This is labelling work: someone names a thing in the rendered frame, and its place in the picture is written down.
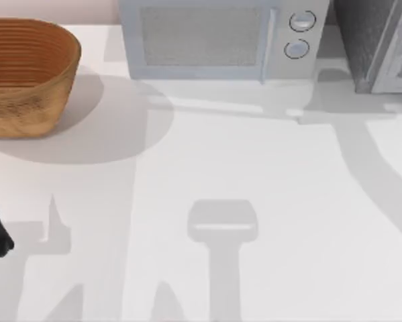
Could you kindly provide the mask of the microwave oven door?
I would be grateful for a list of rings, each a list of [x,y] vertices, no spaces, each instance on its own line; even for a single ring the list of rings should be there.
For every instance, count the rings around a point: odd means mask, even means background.
[[[132,79],[259,80],[277,0],[119,0]]]

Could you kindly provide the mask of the pale microwave oven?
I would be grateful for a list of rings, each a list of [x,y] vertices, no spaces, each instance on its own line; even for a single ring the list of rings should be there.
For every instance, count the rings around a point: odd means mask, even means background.
[[[277,0],[278,9],[274,25],[273,43],[270,51],[267,81],[309,79],[313,73],[314,64],[323,34],[325,19],[331,0]],[[307,32],[295,32],[289,26],[292,14],[301,11],[312,11],[316,24]],[[288,42],[304,39],[310,45],[308,55],[298,60],[291,60],[284,54]]]

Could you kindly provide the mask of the round microwave knob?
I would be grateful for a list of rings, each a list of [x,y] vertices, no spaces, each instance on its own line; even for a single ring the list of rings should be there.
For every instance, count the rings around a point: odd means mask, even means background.
[[[314,27],[317,18],[312,11],[301,11],[292,14],[289,26],[295,32],[307,32]]]
[[[304,39],[297,39],[292,42],[288,42],[284,47],[284,54],[291,60],[298,60],[306,55],[310,51],[309,43]]]

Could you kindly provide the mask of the brown wooden basket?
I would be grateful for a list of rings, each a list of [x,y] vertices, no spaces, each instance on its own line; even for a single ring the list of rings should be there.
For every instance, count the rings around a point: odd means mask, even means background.
[[[55,128],[81,53],[79,40],[64,27],[0,17],[0,138],[38,138]]]

